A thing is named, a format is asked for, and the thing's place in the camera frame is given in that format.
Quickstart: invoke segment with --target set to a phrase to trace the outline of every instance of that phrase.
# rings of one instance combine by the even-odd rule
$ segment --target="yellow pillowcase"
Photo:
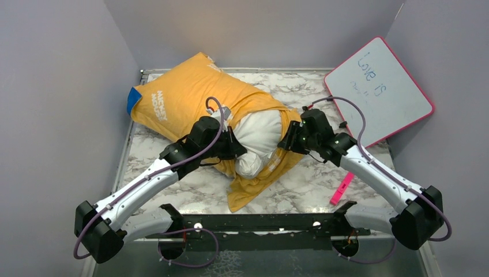
[[[156,80],[134,87],[128,98],[128,112],[135,122],[162,134],[175,142],[190,132],[193,124],[208,115],[205,99],[216,97],[231,110],[229,126],[247,114],[264,110],[279,110],[282,137],[290,121],[300,121],[296,110],[289,110],[269,93],[222,72],[211,59],[198,53]],[[235,172],[235,161],[224,160],[215,165],[219,171],[234,176],[228,194],[229,208],[235,212],[300,161],[302,155],[278,149],[275,156],[254,178],[244,179]]]

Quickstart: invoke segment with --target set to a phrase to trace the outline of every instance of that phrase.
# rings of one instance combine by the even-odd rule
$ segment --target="metal frame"
[[[333,68],[221,68],[224,72],[227,73],[259,73],[259,72],[268,72],[268,73],[318,73],[318,72],[329,72],[333,70]],[[140,84],[146,84],[148,77],[150,74],[158,74],[165,73],[169,71],[169,69],[152,69],[152,70],[141,70],[141,81]],[[121,159],[119,161],[119,166],[117,169],[116,178],[114,184],[112,186],[112,192],[117,191],[117,188],[123,180],[124,173],[126,172],[127,160],[129,158],[129,152],[131,149],[131,142],[134,136],[136,123],[134,121],[130,121],[126,140],[124,143],[124,147],[121,154]],[[391,235],[384,234],[373,234],[372,236],[363,237],[363,239],[380,239],[380,238],[391,238]],[[157,238],[142,238],[137,239],[136,241],[168,241],[171,239],[157,239]],[[419,249],[420,255],[422,257],[422,261],[424,264],[424,268],[429,277],[441,277],[441,271],[438,267],[437,260],[434,256],[434,253],[431,249],[431,245],[427,242]],[[93,258],[89,257],[85,259],[85,263],[80,274],[80,277],[91,277],[95,272],[96,262]]]

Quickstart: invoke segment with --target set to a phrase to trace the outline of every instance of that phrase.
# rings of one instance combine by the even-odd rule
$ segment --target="marble surface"
[[[323,83],[325,72],[310,73],[230,73],[230,75],[269,92],[289,108],[301,108],[328,92]],[[160,74],[150,74],[148,81]],[[328,117],[335,132],[341,119],[331,102],[315,105]],[[135,123],[129,158],[119,188],[141,174],[170,143],[158,133]],[[368,149],[377,159],[393,168],[388,145],[382,142]],[[236,214],[277,214],[332,212],[348,200],[373,207],[389,204],[363,181],[354,178],[337,206],[329,203],[347,172],[332,163],[318,163],[305,156],[299,164],[268,187]],[[162,190],[141,207],[137,214],[171,203],[182,214],[230,214],[227,189],[231,179],[212,167],[199,168],[176,184]]]

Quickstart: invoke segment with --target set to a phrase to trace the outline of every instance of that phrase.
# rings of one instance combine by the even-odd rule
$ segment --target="pink border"
[[[398,132],[400,132],[400,131],[402,131],[402,130],[406,129],[407,127],[409,127],[409,126],[411,126],[411,125],[413,125],[413,124],[415,124],[415,123],[417,123],[417,122],[419,122],[419,121],[421,121],[421,120],[423,120],[423,119],[425,119],[425,118],[429,117],[429,116],[430,116],[430,115],[432,115],[432,114],[434,113],[434,111],[435,111],[435,104],[434,104],[434,103],[433,103],[433,102],[432,102],[432,101],[431,101],[431,100],[430,100],[430,99],[429,99],[429,98],[426,96],[426,94],[425,94],[425,93],[424,93],[424,91],[421,89],[421,87],[419,87],[419,84],[416,82],[416,80],[414,80],[414,78],[412,77],[412,75],[410,74],[410,72],[408,71],[408,69],[407,69],[407,68],[404,66],[404,64],[403,64],[403,63],[402,63],[402,62],[399,60],[399,57],[396,55],[396,53],[394,53],[394,51],[392,50],[392,48],[390,48],[390,46],[387,44],[387,42],[385,41],[385,39],[384,39],[383,37],[381,37],[381,36],[376,36],[376,37],[374,37],[374,38],[373,38],[371,41],[367,42],[367,43],[366,43],[364,46],[362,46],[362,48],[363,48],[363,47],[365,47],[365,46],[367,46],[367,44],[371,43],[371,42],[372,42],[374,39],[376,39],[376,38],[380,38],[380,39],[381,39],[381,40],[384,42],[384,44],[387,46],[387,48],[390,50],[390,52],[391,52],[391,53],[394,55],[394,57],[395,57],[395,58],[396,58],[396,60],[399,62],[399,64],[400,64],[400,65],[403,67],[404,71],[406,71],[406,73],[407,73],[407,74],[408,74],[408,76],[411,78],[411,80],[414,82],[414,84],[417,86],[417,88],[419,88],[419,90],[421,91],[421,93],[423,94],[423,96],[426,98],[426,101],[428,101],[428,103],[431,105],[431,108],[432,108],[432,109],[431,109],[431,111],[430,111],[430,112],[429,112],[427,115],[420,117],[419,119],[417,119],[417,120],[415,120],[415,121],[413,121],[413,122],[409,123],[408,125],[406,125],[406,126],[402,127],[401,129],[399,129],[399,130],[397,130],[397,131],[393,132],[392,134],[389,134],[389,135],[387,135],[387,136],[385,136],[385,137],[381,138],[380,140],[378,140],[378,141],[376,141],[376,142],[374,142],[374,143],[372,143],[372,144],[368,145],[367,147],[370,147],[370,146],[372,146],[372,145],[375,145],[375,144],[379,143],[380,141],[382,141],[382,140],[384,140],[384,139],[386,139],[386,138],[388,138],[388,137],[392,136],[393,134],[396,134],[396,133],[398,133]],[[351,57],[353,57],[353,56],[354,56],[356,53],[358,53],[358,52],[359,52],[359,51],[360,51],[362,48],[360,48],[360,49],[359,49],[357,52],[355,52],[353,55],[351,55],[351,56],[350,56],[348,59],[346,59],[344,62],[342,62],[342,63],[341,63],[340,65],[338,65],[336,68],[338,68],[338,67],[340,67],[342,64],[344,64],[344,63],[345,63],[347,60],[349,60],[349,59],[350,59]],[[331,72],[330,72],[330,73],[328,73],[328,74],[326,74],[326,75],[324,76],[323,81],[324,81],[325,86],[328,88],[328,91],[329,91],[329,92],[330,92],[330,93],[333,95],[333,93],[331,92],[331,90],[329,89],[329,87],[328,87],[328,85],[327,85],[327,83],[326,83],[326,76],[330,75],[330,74],[331,74]],[[339,106],[338,106],[338,104],[336,103],[336,101],[335,101],[335,100],[334,100],[334,103],[335,103],[335,105],[338,107],[338,111],[340,111],[340,115],[341,115],[341,117],[342,117],[342,119],[343,119],[343,121],[344,121],[344,120],[345,120],[345,117],[343,117],[343,114],[341,113],[341,110],[340,110],[340,108],[339,108]]]

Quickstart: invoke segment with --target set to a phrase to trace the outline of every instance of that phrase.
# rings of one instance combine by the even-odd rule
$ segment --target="purple cable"
[[[344,258],[345,260],[348,260],[348,261],[352,261],[356,264],[379,264],[383,261],[386,261],[388,259],[390,259],[392,257],[392,255],[394,255],[394,252],[396,250],[396,244],[397,244],[397,241],[394,239],[394,242],[393,242],[393,245],[392,245],[392,248],[390,249],[390,252],[385,255],[385,257],[379,259],[379,260],[375,260],[375,261],[364,261],[364,260],[356,260],[356,259],[352,259],[352,258],[349,258],[349,257],[346,257],[346,256],[343,256],[342,254],[340,254],[340,252],[338,252],[338,250],[336,250],[336,248],[333,247],[333,250],[338,253],[338,256],[339,257],[342,257]]]
[[[316,103],[318,103],[318,102],[320,102],[320,101],[324,101],[324,100],[328,101],[328,100],[332,100],[332,99],[338,99],[338,100],[342,100],[342,101],[347,102],[348,104],[350,104],[351,106],[353,106],[353,108],[355,108],[355,110],[357,110],[358,113],[360,114],[360,116],[362,117],[362,129],[360,130],[360,133],[358,133],[358,138],[357,138],[357,145],[358,145],[358,148],[360,149],[360,152],[362,153],[362,155],[371,164],[373,164],[380,172],[384,173],[387,177],[389,177],[396,184],[402,186],[404,189],[408,190],[409,192],[414,193],[416,196],[418,196],[423,201],[425,201],[435,212],[437,212],[438,215],[441,216],[441,218],[443,219],[443,221],[446,223],[447,232],[446,232],[446,235],[444,237],[442,237],[442,238],[430,238],[428,240],[429,241],[446,241],[447,239],[449,239],[452,236],[452,225],[450,224],[450,222],[449,222],[448,218],[445,216],[445,214],[435,204],[433,204],[430,200],[428,200],[424,195],[422,195],[421,193],[415,191],[412,188],[409,188],[408,185],[406,185],[402,181],[398,180],[395,176],[393,176],[391,173],[389,173],[383,167],[381,167],[380,165],[378,165],[374,160],[372,160],[372,158],[370,158],[367,155],[367,153],[365,152],[365,150],[363,149],[363,147],[362,147],[362,145],[360,143],[360,140],[362,139],[363,132],[365,131],[365,127],[367,125],[367,121],[365,120],[365,115],[363,114],[363,112],[360,110],[360,108],[355,103],[353,103],[350,100],[348,100],[346,98],[343,98],[343,97],[328,96],[326,98],[321,98],[321,99],[318,99],[316,101],[313,101],[313,105],[316,104]]]
[[[222,130],[223,126],[224,126],[224,111],[223,111],[223,107],[221,106],[221,103],[219,102],[219,100],[217,100],[215,97],[213,96],[210,96],[206,99],[205,101],[205,105],[206,107],[209,107],[208,103],[209,103],[209,100],[213,100],[214,102],[216,102],[218,108],[219,108],[219,111],[221,113],[221,120],[219,122],[220,124],[220,128],[219,130]],[[215,143],[216,141],[219,139],[219,137],[221,136],[221,132],[217,132],[217,135],[216,137],[214,137],[214,139],[210,142],[209,145],[207,145],[206,148],[204,148],[202,151],[200,151],[199,153],[193,155],[192,157],[188,158],[188,159],[185,159],[183,161],[180,161],[178,163],[174,163],[170,166],[167,166],[165,167],[164,169],[160,169],[160,170],[156,170],[154,171],[153,173],[149,174],[149,177],[152,178],[153,176],[155,175],[158,175],[164,171],[167,171],[167,170],[170,170],[170,169],[173,169],[174,167],[178,167],[178,166],[181,166],[182,164],[185,164],[191,160],[194,160],[195,158],[199,157],[200,155],[204,154],[205,152],[207,152],[207,150],[209,150]],[[146,179],[141,179],[139,180],[136,184],[134,184],[133,186],[131,186],[130,188],[128,188],[125,192],[121,193],[121,195],[119,195],[119,197],[117,197],[116,199],[114,199],[112,202],[109,203],[109,206],[114,206],[117,202],[119,202],[119,200],[121,200],[122,198],[124,198],[126,195],[128,195],[130,192],[132,192],[135,188],[137,188],[138,186],[140,186],[142,183],[146,182]],[[83,230],[81,230],[81,233],[80,235],[78,236],[77,240],[76,240],[76,243],[75,243],[75,247],[73,249],[73,257],[77,260],[82,260],[84,258],[87,258],[90,256],[90,253],[87,253],[83,256],[79,256],[78,255],[78,248],[80,247],[80,244],[81,244],[81,240],[83,239],[83,237],[85,236],[86,232],[88,231],[88,229],[91,227],[91,225],[95,222],[95,220],[97,220],[97,218],[99,218],[100,216],[102,216],[102,214],[104,214],[105,212],[107,212],[108,209],[107,207],[104,207],[103,209],[100,210],[100,212],[98,212],[94,217],[92,217],[92,219],[86,224],[86,226],[83,228]]]
[[[176,264],[176,265],[179,265],[182,267],[190,267],[190,268],[201,268],[201,267],[206,267],[209,264],[212,264],[212,262],[214,262],[214,260],[217,258],[217,255],[219,254],[219,241],[217,240],[216,235],[214,235],[214,233],[212,231],[209,231],[209,230],[204,229],[204,228],[188,228],[188,229],[183,229],[183,230],[178,230],[178,231],[173,231],[173,232],[162,233],[162,235],[174,235],[174,234],[184,233],[184,232],[188,232],[188,231],[197,231],[197,230],[204,231],[204,232],[210,234],[212,236],[212,238],[214,239],[214,241],[216,242],[216,252],[214,253],[214,256],[212,256],[212,258],[210,260],[208,260],[207,262],[205,262],[203,264],[183,264],[183,263],[179,263],[177,261],[165,259],[163,257],[163,254],[161,253],[161,249],[158,247],[158,254],[160,255],[161,259],[169,262],[170,264]]]

